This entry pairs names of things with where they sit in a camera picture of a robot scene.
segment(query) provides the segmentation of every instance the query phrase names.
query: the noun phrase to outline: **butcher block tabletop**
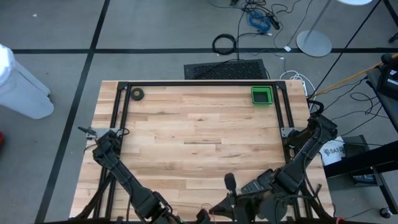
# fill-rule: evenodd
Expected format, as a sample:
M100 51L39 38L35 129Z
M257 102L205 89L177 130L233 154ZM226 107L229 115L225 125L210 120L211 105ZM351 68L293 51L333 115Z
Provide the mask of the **butcher block tabletop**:
M102 82L91 127L109 127L117 85L118 81ZM306 127L310 114L302 83L287 80L286 85L294 125ZM253 107L251 86L134 87L142 88L145 97L129 102L126 128L130 133L124 136L121 160L143 186L160 192L182 220L196 220L201 208L208 210L225 198L228 191L224 175L228 172L235 175L240 189L265 170L285 164L275 104ZM287 124L281 92L279 98ZM101 166L93 160L94 148L85 151L71 217L83 210L98 188ZM333 204L320 157L312 161L307 174L313 186L322 184L319 198L332 215ZM105 192L100 217L105 214L107 196ZM126 216L128 199L117 183L112 220ZM303 202L299 205L305 217ZM292 207L287 216L294 217ZM214 218L228 221L225 217ZM132 207L130 220L137 220Z

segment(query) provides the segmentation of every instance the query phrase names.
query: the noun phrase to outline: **green bowl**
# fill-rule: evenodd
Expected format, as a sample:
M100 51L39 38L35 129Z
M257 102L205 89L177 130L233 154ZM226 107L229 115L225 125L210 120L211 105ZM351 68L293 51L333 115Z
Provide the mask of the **green bowl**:
M271 86L252 86L251 96L254 106L269 106L274 102Z

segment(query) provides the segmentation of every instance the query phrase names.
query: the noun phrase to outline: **white trash can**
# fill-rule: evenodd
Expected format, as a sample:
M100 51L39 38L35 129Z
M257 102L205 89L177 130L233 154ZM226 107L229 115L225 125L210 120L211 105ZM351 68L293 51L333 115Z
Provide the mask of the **white trash can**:
M0 105L40 119L54 111L49 94L50 90L15 60L12 51L0 44Z

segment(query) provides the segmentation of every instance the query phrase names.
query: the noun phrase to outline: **white cable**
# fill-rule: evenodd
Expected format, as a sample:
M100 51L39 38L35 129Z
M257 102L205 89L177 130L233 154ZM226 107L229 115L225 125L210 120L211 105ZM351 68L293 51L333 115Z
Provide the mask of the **white cable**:
M289 71L286 71L286 72L282 73L282 74L280 75L279 79L281 80L282 77L283 77L284 75L286 75L286 74L288 74L288 73L290 73L290 72L295 73L294 76L292 76L292 77L289 78L290 80L301 80L301 81L305 82L305 80L303 80L303 78L304 78L304 79L306 79L306 81L311 85L312 89L313 89L314 92L315 92L315 87L314 87L314 85L312 84L312 82L311 82L305 75L303 75L303 74L301 74L301 73L299 73L299 72L296 72L296 71L294 71L294 70L289 70Z

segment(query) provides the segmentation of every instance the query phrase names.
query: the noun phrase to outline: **black floor stripe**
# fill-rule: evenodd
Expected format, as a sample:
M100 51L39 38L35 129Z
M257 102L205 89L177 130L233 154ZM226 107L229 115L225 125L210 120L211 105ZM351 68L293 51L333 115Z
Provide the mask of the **black floor stripe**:
M396 25L398 26L398 16L397 13L395 12L394 8L391 6L391 3L389 0L383 0L384 4L386 5L388 12L390 13L392 19L394 20L394 22L396 23Z
M90 49L13 49L14 54L89 54Z
M195 49L14 49L14 54L202 54L213 53L211 48L195 48ZM290 54L302 53L300 49L292 49L287 52L285 49L276 48L241 48L241 52L245 53L262 53L262 54ZM342 54L379 54L379 53L398 53L398 48L376 47L376 48L334 48L332 53Z
M350 40L348 41L348 43L346 44L345 49L348 48L349 44L354 40L354 38L356 37L356 35L359 33L359 31L362 29L363 25L365 25L366 21L368 21L368 19L371 17L371 15L373 14L374 10L376 10L376 8L378 7L378 5L380 4L381 0L378 0L378 2L373 6L372 10L369 12L368 16L366 16L366 18L364 19L364 21L362 21L361 25L358 27L358 29L356 30L356 32L354 33L354 35L350 38Z
M98 38L100 37L101 29L104 24L104 19L106 12L108 10L109 2L110 0L105 0L103 8L101 10L101 14L99 15L94 37L93 40L91 41L91 46L90 46L91 52L87 55L83 71L81 71L79 83L75 92L75 96L73 97L72 106L69 111L67 123L65 125L65 129L63 130L57 155L55 156L50 177L49 180L47 181L47 185L44 190L39 211L37 212L35 223L43 223L45 221L45 217L47 215L47 211L49 209L51 198L55 189L55 184L57 183L58 175L61 169L63 157L65 155L65 151L67 150L67 144L69 141L70 133L72 131L73 123L75 122L77 110L80 104L81 96L83 94L83 89L87 81L88 72L90 71L91 63L93 61L94 57L93 50L95 49L96 44L98 43Z

